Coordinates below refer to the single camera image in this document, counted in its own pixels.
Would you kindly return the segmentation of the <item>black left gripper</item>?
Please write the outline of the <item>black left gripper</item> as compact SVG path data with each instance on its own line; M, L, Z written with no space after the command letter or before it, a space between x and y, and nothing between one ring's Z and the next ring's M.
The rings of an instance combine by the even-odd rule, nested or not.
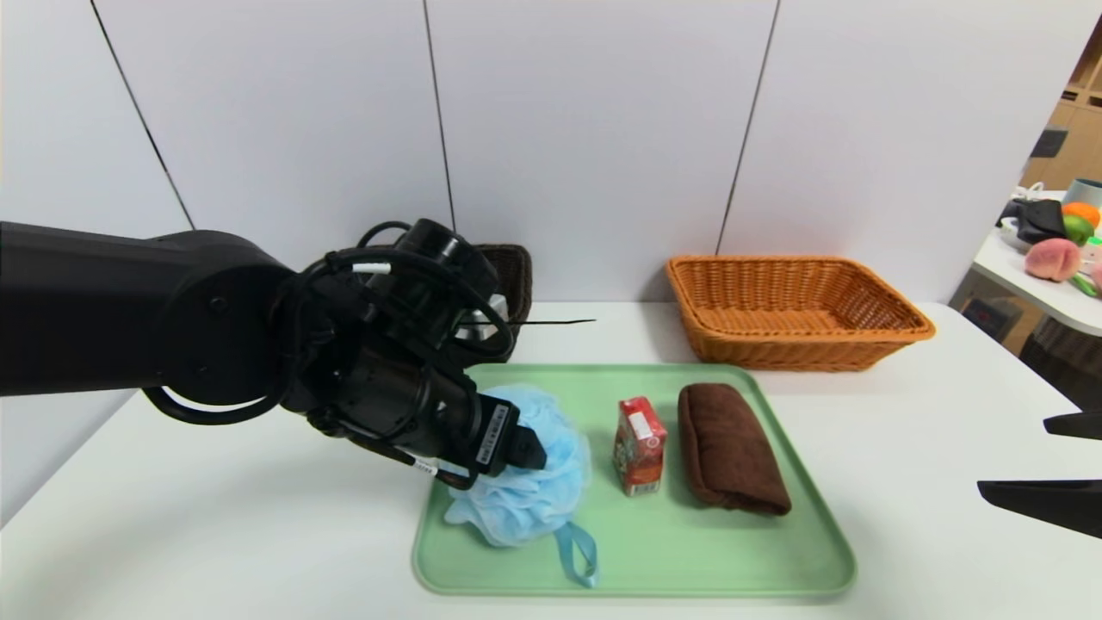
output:
M446 376L430 365L417 368L410 454L497 476L507 466L543 470L547 452L534 429L518 423L503 398L479 392L469 376Z

